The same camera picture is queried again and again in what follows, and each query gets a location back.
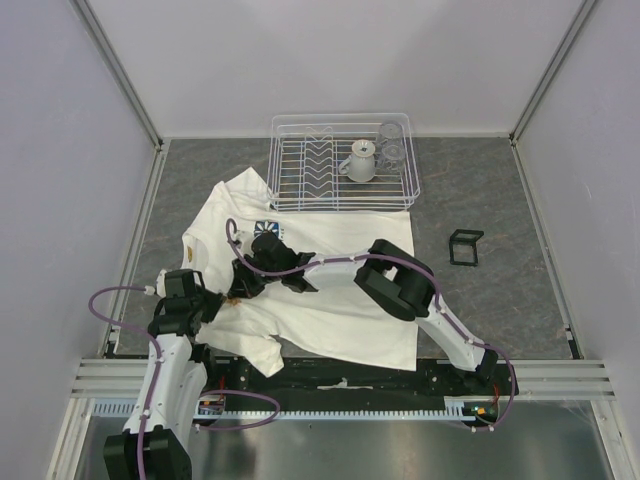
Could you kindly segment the white t-shirt with flower print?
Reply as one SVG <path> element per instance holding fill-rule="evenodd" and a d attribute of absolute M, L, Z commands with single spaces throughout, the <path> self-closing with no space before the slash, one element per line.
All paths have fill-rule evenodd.
<path fill-rule="evenodd" d="M 251 234 L 272 230 L 296 251 L 348 254 L 377 239 L 414 251 L 408 212 L 278 213 L 268 210 L 267 196 L 266 182 L 248 168 L 214 186 L 183 234 L 182 265 L 201 272 L 209 290 L 226 293 L 231 287 L 229 218 Z M 284 366 L 282 340 L 324 357 L 412 371 L 417 335 L 415 324 L 386 314 L 355 285 L 300 294 L 274 282 L 254 299 L 226 303 L 196 339 L 245 357 L 270 377 Z"/>

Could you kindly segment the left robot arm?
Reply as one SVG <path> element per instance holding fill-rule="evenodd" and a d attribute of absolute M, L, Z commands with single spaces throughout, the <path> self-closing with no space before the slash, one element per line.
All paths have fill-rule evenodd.
<path fill-rule="evenodd" d="M 196 406 L 220 378 L 213 350 L 196 336 L 224 296 L 207 290 L 202 273 L 191 269 L 164 272 L 145 291 L 160 300 L 143 331 L 149 340 L 143 383 L 123 431 L 106 439 L 103 458 L 110 479 L 190 479 Z"/>

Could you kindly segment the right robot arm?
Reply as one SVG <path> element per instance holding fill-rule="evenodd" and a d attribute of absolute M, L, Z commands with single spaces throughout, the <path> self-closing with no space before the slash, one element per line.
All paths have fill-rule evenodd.
<path fill-rule="evenodd" d="M 467 392 L 483 392 L 494 381 L 499 354 L 462 323 L 446 305 L 431 269 L 384 239 L 360 253 L 337 256 L 296 252 L 272 232 L 244 242 L 230 234 L 231 296 L 253 298 L 270 283 L 296 293 L 323 290 L 362 291 L 391 317 L 414 322 L 445 352 Z"/>

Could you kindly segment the white ceramic mug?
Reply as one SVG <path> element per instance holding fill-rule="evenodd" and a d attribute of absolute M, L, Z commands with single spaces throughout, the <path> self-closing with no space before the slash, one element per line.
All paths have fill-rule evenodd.
<path fill-rule="evenodd" d="M 373 141 L 360 139 L 351 146 L 351 153 L 338 166 L 338 172 L 356 183 L 371 181 L 376 175 L 376 146 Z"/>

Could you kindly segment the near clear plastic cup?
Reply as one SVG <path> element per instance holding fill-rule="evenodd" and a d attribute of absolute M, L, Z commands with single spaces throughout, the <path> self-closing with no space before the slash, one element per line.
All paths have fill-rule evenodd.
<path fill-rule="evenodd" d="M 383 173 L 400 174 L 406 163 L 406 150 L 401 142 L 388 141 L 378 158 L 378 169 Z"/>

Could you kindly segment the clear plastic cup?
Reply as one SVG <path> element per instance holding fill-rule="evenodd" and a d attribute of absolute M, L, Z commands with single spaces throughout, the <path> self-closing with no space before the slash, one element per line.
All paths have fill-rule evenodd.
<path fill-rule="evenodd" d="M 397 141 L 403 138 L 402 125 L 395 121 L 384 122 L 380 125 L 377 134 L 377 143 L 385 144 L 389 141 Z"/>
<path fill-rule="evenodd" d="M 406 150 L 401 142 L 388 141 L 378 158 L 378 169 L 383 173 L 400 174 L 406 163 Z"/>

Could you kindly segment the far clear plastic cup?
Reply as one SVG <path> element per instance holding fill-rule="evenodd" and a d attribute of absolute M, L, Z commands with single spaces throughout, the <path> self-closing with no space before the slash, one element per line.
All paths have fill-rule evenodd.
<path fill-rule="evenodd" d="M 384 122 L 380 125 L 377 134 L 377 143 L 385 144 L 389 141 L 397 141 L 403 138 L 402 125 L 395 121 Z"/>

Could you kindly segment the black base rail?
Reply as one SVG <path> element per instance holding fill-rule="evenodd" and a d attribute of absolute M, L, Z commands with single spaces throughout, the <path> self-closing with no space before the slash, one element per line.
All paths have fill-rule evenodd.
<path fill-rule="evenodd" d="M 210 385 L 274 397 L 278 391 L 320 390 L 339 387 L 415 392 L 435 397 L 499 397 L 519 394 L 515 375 L 504 363 L 497 364 L 484 379 L 459 370 L 449 362 L 419 359 L 416 369 L 405 371 L 350 363 L 329 358 L 287 358 L 284 367 L 267 377 L 248 360 L 217 358 Z"/>

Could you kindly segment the small black frame stand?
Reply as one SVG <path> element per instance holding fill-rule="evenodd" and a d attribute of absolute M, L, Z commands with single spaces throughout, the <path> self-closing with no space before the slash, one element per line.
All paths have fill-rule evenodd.
<path fill-rule="evenodd" d="M 449 262 L 454 266 L 477 267 L 478 242 L 485 235 L 483 230 L 456 229 L 449 237 Z"/>

